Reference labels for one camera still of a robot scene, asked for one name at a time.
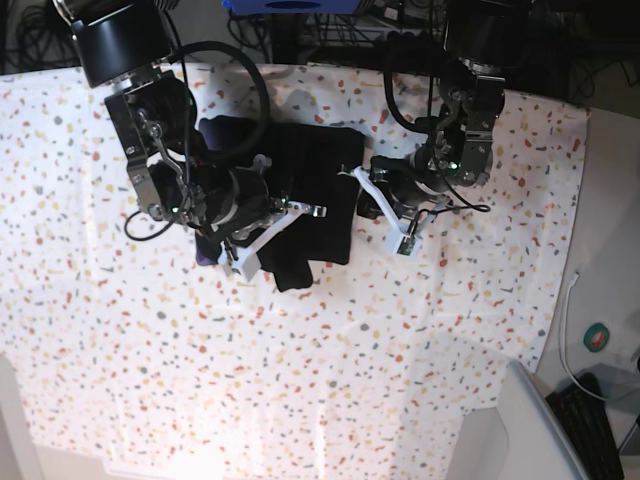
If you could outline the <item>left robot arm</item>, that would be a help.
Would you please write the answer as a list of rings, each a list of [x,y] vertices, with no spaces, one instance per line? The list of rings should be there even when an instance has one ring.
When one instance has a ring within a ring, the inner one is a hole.
[[[520,60],[531,10],[528,1],[450,1],[442,39],[420,47],[401,44],[383,68],[387,109],[399,126],[424,142],[403,159],[374,155],[369,167],[342,168],[362,189],[359,216],[383,216],[390,224],[386,247],[412,256],[427,225],[446,213],[488,213],[484,203],[465,199],[460,188],[485,184],[493,161],[493,133],[505,104],[508,71]],[[405,118],[394,96],[393,75],[401,58],[424,52],[430,98],[437,114]]]

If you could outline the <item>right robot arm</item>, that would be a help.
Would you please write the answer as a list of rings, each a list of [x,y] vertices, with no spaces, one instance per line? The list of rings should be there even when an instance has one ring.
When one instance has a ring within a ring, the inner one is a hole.
[[[266,83],[239,49],[218,41],[183,45],[166,7],[158,1],[57,1],[90,87],[111,84],[105,106],[127,160],[140,212],[167,226],[193,229],[196,261],[228,274],[254,275],[258,257],[303,215],[327,210],[275,197],[265,181],[269,157],[255,153],[271,121]],[[160,63],[183,63],[200,51],[223,53],[253,81],[259,115],[238,145],[211,151],[196,128],[197,104],[188,78]]]

